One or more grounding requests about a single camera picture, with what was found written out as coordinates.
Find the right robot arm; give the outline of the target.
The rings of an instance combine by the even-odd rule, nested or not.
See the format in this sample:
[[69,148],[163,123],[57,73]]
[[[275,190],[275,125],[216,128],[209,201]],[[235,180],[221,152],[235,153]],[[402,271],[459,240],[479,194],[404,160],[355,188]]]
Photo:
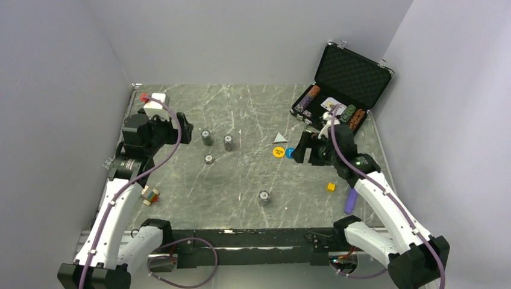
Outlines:
[[303,163],[311,150],[313,166],[333,166],[337,174],[371,206],[389,233],[384,237],[358,217],[345,217],[333,225],[333,244],[351,246],[382,264],[398,288],[429,288],[439,281],[445,288],[450,245],[420,224],[392,190],[380,166],[368,154],[358,152],[354,134],[346,124],[325,125],[321,132],[304,131],[291,156]]

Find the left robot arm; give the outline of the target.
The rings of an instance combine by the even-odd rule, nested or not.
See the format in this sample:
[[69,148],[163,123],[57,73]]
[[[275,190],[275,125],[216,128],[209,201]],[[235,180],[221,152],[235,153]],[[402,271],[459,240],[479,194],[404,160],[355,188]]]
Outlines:
[[189,144],[193,125],[177,113],[171,121],[149,117],[139,110],[124,120],[122,141],[108,172],[98,215],[73,263],[61,264],[57,279],[64,288],[129,288],[134,272],[153,251],[167,252],[173,245],[169,221],[148,219],[135,237],[121,245],[128,217],[157,165],[154,156],[164,145]]

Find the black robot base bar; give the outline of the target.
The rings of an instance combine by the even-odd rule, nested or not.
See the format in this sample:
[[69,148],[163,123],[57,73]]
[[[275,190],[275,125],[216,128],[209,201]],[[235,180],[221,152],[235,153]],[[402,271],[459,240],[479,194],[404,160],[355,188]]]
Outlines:
[[164,241],[164,248],[149,254],[157,272],[168,272],[172,266],[192,269],[215,264],[329,266],[336,258],[353,268],[358,253],[352,246],[337,242],[332,228],[175,229],[172,233],[176,245]]

